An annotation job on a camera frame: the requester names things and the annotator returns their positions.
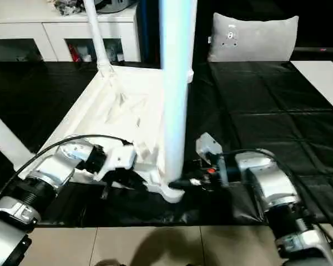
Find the white robotic arm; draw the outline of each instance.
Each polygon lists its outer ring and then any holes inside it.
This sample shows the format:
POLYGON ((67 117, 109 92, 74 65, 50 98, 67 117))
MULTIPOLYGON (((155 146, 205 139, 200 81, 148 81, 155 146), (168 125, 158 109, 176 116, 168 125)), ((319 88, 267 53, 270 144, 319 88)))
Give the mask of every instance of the white robotic arm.
POLYGON ((111 149, 107 154, 85 139, 60 145, 54 155, 44 158, 0 199, 0 266, 21 262, 32 242, 27 233, 41 220, 76 169, 94 176, 105 175, 116 168, 130 169, 134 159, 132 145, 111 149))
MULTIPOLYGON (((173 189, 228 185, 227 171, 220 145, 208 134, 196 143, 196 150, 209 167, 201 168, 188 180, 169 184, 173 189)), ((287 174, 274 156, 265 150, 235 152, 237 171, 243 183, 250 185, 260 210, 275 236, 284 265, 333 266, 333 254, 320 231, 312 224, 307 210, 287 174)), ((0 199, 0 266, 18 265, 31 244, 27 233, 41 219, 41 214, 73 176, 75 169, 98 176, 116 168, 133 167, 135 152, 125 145, 107 154, 97 145, 81 139, 59 146, 54 155, 46 157, 25 180, 20 180, 0 199)))

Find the white base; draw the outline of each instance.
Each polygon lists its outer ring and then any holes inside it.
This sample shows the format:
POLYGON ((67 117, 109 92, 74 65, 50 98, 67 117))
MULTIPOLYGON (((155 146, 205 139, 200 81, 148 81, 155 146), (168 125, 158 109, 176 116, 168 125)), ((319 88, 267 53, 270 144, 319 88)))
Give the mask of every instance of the white base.
MULTIPOLYGON (((148 191, 168 202, 179 202, 184 191, 168 187, 163 176, 162 70, 114 66, 114 73, 99 71, 43 147, 69 135, 104 134, 133 142, 137 151, 135 171, 146 181, 148 191)), ((105 152, 120 141, 90 139, 105 152)), ((73 182, 87 183, 91 176, 79 172, 73 182)))

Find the red item on shelf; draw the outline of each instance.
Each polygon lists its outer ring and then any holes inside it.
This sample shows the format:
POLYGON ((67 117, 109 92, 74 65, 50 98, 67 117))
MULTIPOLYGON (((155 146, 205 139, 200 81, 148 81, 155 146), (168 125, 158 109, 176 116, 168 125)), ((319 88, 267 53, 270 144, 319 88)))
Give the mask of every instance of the red item on shelf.
POLYGON ((73 62, 81 62, 82 59, 80 58, 80 56, 79 56, 77 50, 75 49, 75 47, 72 46, 71 44, 69 44, 68 48, 69 48, 70 54, 72 55, 73 62))

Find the black table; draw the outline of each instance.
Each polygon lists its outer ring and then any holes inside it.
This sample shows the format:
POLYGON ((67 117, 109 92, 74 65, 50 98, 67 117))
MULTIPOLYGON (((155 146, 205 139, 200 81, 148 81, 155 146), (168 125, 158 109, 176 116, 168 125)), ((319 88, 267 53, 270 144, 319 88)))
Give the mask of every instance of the black table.
MULTIPOLYGON (((54 68, 59 69, 60 64, 54 63, 54 68)), ((66 64, 69 69, 74 68, 74 64, 66 64)), ((45 72, 45 64, 41 68, 38 76, 42 81, 49 75, 45 72)), ((188 98, 185 162, 197 158, 195 140, 204 132, 221 143, 225 151, 268 149, 304 180, 333 218, 333 107, 325 98, 289 62, 204 63, 196 65, 194 71, 188 98)), ((64 83, 67 91, 63 101, 65 109, 54 109, 60 119, 95 70, 75 69, 69 73, 71 80, 64 83), (73 83, 74 76, 80 82, 73 83)), ((30 82, 38 82, 34 79, 32 75, 30 82)), ((20 110, 26 110, 26 106, 21 106, 20 110)), ((32 140, 32 145, 39 147, 52 132, 53 124, 57 125, 58 119, 52 121, 51 128, 41 124, 40 129, 47 134, 40 140, 39 137, 32 140)), ((34 136, 34 132, 26 131, 25 134, 28 133, 34 136)), ((103 201, 99 199, 100 186, 70 183, 49 207, 41 225, 263 223, 263 215, 252 193, 237 180, 233 181, 229 188, 218 192, 189 192, 177 204, 165 202, 158 194, 117 188, 103 201)), ((311 210, 323 221, 318 208, 304 194, 311 210)))
MULTIPOLYGON (((38 152, 96 72, 93 63, 0 63, 0 118, 38 152)), ((13 173, 0 152, 0 188, 13 173)))

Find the white vertical pole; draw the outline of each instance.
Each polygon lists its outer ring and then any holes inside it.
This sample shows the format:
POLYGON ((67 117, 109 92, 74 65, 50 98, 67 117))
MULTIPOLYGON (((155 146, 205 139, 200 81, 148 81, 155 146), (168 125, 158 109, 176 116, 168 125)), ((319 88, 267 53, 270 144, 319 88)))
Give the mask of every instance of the white vertical pole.
POLYGON ((167 182, 180 177, 184 162, 192 4, 193 0, 162 0, 161 4, 167 182))
POLYGON ((101 32, 99 29, 99 22, 96 14, 94 0, 84 0, 84 6, 86 13, 88 15, 91 33, 93 35, 93 42, 97 56, 98 69, 100 70, 101 68, 104 68, 108 69, 109 71, 112 71, 110 61, 107 58, 104 40, 101 36, 101 32))
POLYGON ((33 154, 22 144, 15 134, 0 119, 0 152, 18 170, 24 163, 33 157, 33 154))

